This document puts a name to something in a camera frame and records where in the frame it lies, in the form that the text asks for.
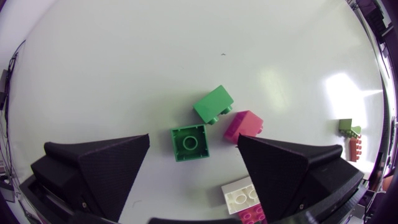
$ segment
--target white table surface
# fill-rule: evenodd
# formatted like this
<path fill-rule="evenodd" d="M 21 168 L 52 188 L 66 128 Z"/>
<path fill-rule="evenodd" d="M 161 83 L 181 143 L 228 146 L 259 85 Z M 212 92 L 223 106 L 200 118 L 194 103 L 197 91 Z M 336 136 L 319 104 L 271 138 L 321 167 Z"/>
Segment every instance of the white table surface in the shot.
<path fill-rule="evenodd" d="M 200 124 L 192 104 L 220 84 L 235 102 L 206 126 L 210 157 L 176 162 L 170 128 Z M 382 106 L 374 52 L 344 0 L 63 0 L 21 49 L 9 125 L 22 180 L 47 141 L 149 133 L 119 220 L 145 223 L 231 217 L 220 186 L 248 172 L 222 135 L 238 111 L 264 120 L 259 137 L 341 144 L 344 158 L 338 120 L 354 118 L 359 162 L 373 164 Z"/>

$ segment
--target pink lego brick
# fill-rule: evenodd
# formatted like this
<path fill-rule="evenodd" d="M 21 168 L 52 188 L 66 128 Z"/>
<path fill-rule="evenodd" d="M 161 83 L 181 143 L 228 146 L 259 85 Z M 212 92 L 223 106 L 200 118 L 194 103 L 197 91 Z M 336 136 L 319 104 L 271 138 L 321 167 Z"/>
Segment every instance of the pink lego brick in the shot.
<path fill-rule="evenodd" d="M 255 137 L 262 131 L 262 122 L 263 120 L 251 111 L 238 112 L 224 133 L 224 138 L 237 144 L 239 134 Z"/>
<path fill-rule="evenodd" d="M 254 224 L 266 219 L 261 204 L 242 210 L 238 215 L 243 224 Z"/>

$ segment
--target lego brick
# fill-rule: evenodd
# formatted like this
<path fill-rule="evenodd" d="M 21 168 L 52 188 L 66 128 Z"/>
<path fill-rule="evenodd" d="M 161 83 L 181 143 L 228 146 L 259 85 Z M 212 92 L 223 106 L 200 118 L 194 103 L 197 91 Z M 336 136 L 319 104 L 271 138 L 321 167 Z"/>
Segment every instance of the lego brick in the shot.
<path fill-rule="evenodd" d="M 171 133 L 177 162 L 210 156 L 204 124 L 175 128 Z"/>
<path fill-rule="evenodd" d="M 349 160 L 351 162 L 356 162 L 360 155 L 362 154 L 362 140 L 361 135 L 358 138 L 351 138 L 349 140 Z"/>
<path fill-rule="evenodd" d="M 232 103 L 234 100 L 220 85 L 215 90 L 211 91 L 200 101 L 193 105 L 195 111 L 206 124 L 215 124 L 218 121 L 219 114 L 227 114 L 232 110 Z"/>
<path fill-rule="evenodd" d="M 234 214 L 260 203 L 250 177 L 221 187 L 228 213 Z"/>
<path fill-rule="evenodd" d="M 256 137 L 262 131 L 263 120 L 251 111 L 238 112 L 224 133 L 224 138 L 238 143 L 239 134 Z"/>
<path fill-rule="evenodd" d="M 254 224 L 266 219 L 264 211 L 262 211 L 261 204 L 240 211 L 238 215 L 243 224 Z"/>
<path fill-rule="evenodd" d="M 352 127 L 352 119 L 341 119 L 338 124 L 339 132 L 347 138 L 358 138 L 361 134 L 361 127 Z"/>

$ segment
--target green lego brick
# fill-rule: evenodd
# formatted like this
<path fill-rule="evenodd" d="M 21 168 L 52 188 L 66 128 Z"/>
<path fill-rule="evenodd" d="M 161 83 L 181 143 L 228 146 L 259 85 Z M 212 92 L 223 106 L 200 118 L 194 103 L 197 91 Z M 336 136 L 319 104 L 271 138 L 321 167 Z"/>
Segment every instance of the green lego brick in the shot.
<path fill-rule="evenodd" d="M 171 132 L 177 162 L 210 156 L 204 124 L 175 128 Z"/>
<path fill-rule="evenodd" d="M 338 129 L 342 130 L 351 130 L 352 119 L 341 119 L 338 123 Z"/>
<path fill-rule="evenodd" d="M 340 133 L 345 135 L 347 138 L 358 138 L 361 134 L 361 127 L 351 127 L 352 122 L 352 119 L 341 119 L 338 124 L 338 129 Z"/>
<path fill-rule="evenodd" d="M 193 105 L 195 111 L 206 124 L 214 124 L 218 121 L 219 114 L 227 114 L 232 110 L 232 103 L 234 100 L 220 85 L 215 90 L 211 91 L 200 101 Z"/>

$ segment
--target red lego brick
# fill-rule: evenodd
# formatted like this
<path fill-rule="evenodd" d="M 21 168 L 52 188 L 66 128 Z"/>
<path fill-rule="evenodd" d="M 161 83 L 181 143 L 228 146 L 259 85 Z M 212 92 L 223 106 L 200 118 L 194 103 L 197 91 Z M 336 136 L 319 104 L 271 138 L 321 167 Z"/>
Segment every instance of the red lego brick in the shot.
<path fill-rule="evenodd" d="M 352 162 L 356 162 L 359 159 L 359 156 L 362 154 L 362 140 L 360 140 L 361 136 L 356 138 L 351 138 L 349 140 L 349 160 Z"/>
<path fill-rule="evenodd" d="M 263 120 L 251 111 L 238 112 L 224 133 L 224 138 L 237 144 L 239 134 L 255 137 L 262 131 L 262 122 Z"/>
<path fill-rule="evenodd" d="M 243 224 L 254 224 L 266 219 L 261 204 L 242 210 L 238 213 Z"/>

